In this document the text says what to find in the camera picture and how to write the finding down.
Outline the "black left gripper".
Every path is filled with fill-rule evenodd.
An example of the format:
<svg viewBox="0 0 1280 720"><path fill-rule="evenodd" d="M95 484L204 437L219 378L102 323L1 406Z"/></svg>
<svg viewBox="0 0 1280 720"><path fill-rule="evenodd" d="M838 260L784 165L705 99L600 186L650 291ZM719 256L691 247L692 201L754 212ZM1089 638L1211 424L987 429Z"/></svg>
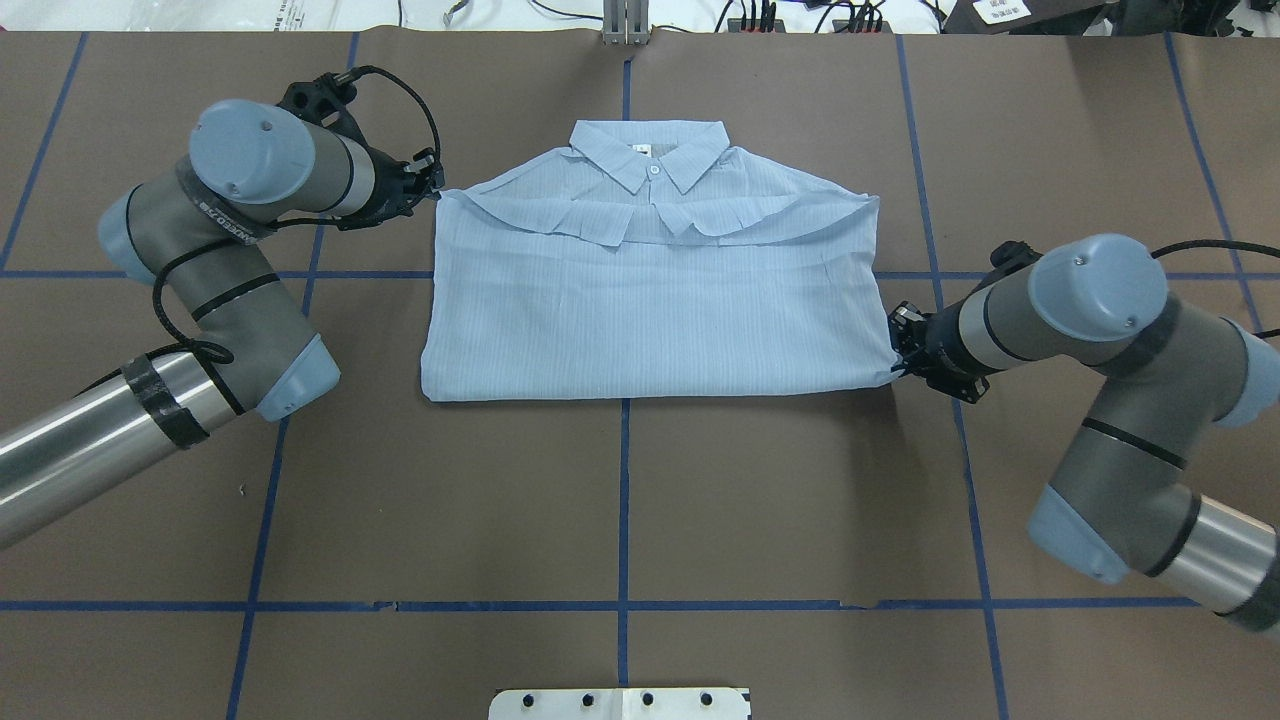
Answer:
<svg viewBox="0 0 1280 720"><path fill-rule="evenodd" d="M445 184L438 149L424 149L411 161L367 149L372 161L372 190L365 204L340 215L340 231L374 228L397 217L412 217L424 200L436 201Z"/></svg>

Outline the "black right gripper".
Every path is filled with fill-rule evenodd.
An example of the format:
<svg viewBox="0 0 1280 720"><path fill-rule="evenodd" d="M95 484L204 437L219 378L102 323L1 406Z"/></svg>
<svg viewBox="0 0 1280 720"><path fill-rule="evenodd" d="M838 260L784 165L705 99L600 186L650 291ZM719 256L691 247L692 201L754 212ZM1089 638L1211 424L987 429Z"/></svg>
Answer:
<svg viewBox="0 0 1280 720"><path fill-rule="evenodd" d="M890 341L899 360L891 370L922 378L928 387L965 404L989 389L993 368L980 363L960 333L960 304L924 313L909 301L888 314Z"/></svg>

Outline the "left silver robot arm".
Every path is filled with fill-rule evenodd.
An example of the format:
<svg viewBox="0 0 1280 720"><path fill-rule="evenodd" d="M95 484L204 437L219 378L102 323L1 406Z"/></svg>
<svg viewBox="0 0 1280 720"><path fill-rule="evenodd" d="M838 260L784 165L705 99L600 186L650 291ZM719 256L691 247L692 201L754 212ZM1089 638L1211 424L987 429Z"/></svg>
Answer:
<svg viewBox="0 0 1280 720"><path fill-rule="evenodd" d="M335 360L259 245L289 227L411 217L443 183L438 135L397 160L369 145L351 99L298 85L275 105L215 102L172 170L102 214L104 252L148 288L170 343L3 436L4 547L246 413L279 421L337 386Z"/></svg>

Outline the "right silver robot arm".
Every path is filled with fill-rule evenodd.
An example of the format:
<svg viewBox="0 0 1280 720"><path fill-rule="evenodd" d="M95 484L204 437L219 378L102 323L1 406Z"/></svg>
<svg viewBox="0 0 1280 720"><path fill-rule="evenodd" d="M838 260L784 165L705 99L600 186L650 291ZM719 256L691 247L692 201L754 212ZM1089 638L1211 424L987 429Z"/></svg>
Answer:
<svg viewBox="0 0 1280 720"><path fill-rule="evenodd" d="M887 318L896 372L968 404L1051 357L1103 377L1028 521L1046 553L1116 584L1138 571L1244 632L1277 638L1277 528L1181 474L1211 427L1277 404L1277 350L1179 299L1160 251L1103 233L1037 252L1006 242L964 299Z"/></svg>

